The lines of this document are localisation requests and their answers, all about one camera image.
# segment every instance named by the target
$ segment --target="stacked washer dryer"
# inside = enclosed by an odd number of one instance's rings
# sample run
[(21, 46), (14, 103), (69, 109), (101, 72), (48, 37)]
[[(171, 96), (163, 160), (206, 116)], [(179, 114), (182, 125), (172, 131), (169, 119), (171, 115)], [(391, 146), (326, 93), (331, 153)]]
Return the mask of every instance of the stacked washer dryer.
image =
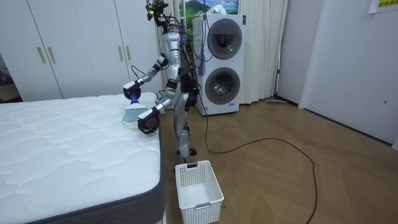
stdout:
[[(202, 105), (198, 99), (197, 108), (202, 115), (235, 112), (241, 100), (246, 16), (207, 14), (207, 19), (209, 30), (207, 24), (204, 29), (203, 15), (193, 20), (193, 47), (198, 58), (194, 57), (203, 101)], [(201, 73), (202, 37), (205, 66)]]

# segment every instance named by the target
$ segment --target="quilted mattress surface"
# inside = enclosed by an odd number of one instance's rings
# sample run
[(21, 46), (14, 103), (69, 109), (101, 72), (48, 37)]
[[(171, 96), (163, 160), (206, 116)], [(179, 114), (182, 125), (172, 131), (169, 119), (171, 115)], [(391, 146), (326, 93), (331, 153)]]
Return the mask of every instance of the quilted mattress surface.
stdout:
[[(151, 107), (155, 93), (140, 103)], [(0, 105), (0, 223), (41, 220), (153, 189), (159, 134), (121, 122), (123, 95)]]

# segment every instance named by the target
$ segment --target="white laundry basket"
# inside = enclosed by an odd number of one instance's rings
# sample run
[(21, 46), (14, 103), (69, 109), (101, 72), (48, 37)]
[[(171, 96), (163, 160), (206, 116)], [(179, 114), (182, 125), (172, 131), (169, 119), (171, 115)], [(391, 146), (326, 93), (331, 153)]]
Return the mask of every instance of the white laundry basket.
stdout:
[(175, 181), (184, 224), (207, 224), (220, 220), (224, 195), (209, 161), (175, 166)]

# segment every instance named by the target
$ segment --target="cabinet handle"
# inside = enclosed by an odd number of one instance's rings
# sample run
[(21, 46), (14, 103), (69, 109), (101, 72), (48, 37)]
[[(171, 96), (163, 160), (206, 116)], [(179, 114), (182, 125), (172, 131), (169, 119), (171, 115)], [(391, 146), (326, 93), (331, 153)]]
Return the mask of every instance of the cabinet handle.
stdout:
[(45, 63), (45, 59), (44, 59), (44, 56), (43, 56), (42, 49), (40, 47), (38, 47), (37, 51), (39, 51), (39, 55), (40, 55), (40, 58), (42, 59), (42, 62)]
[(55, 58), (54, 58), (54, 54), (52, 54), (51, 47), (47, 47), (47, 49), (48, 49), (49, 52), (50, 52), (50, 57), (51, 57), (52, 63), (55, 63)]
[(119, 46), (119, 56), (120, 56), (120, 61), (123, 61), (122, 48), (120, 48), (120, 46)]
[(129, 60), (131, 60), (129, 46), (126, 46), (126, 50), (127, 50), (127, 57), (129, 58)]

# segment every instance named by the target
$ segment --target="mattress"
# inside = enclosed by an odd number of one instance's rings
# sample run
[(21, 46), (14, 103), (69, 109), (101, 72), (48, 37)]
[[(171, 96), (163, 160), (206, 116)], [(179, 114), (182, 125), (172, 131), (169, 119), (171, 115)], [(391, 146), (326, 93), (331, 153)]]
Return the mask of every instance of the mattress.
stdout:
[(128, 104), (115, 95), (0, 105), (0, 223), (159, 221), (160, 132), (127, 129)]

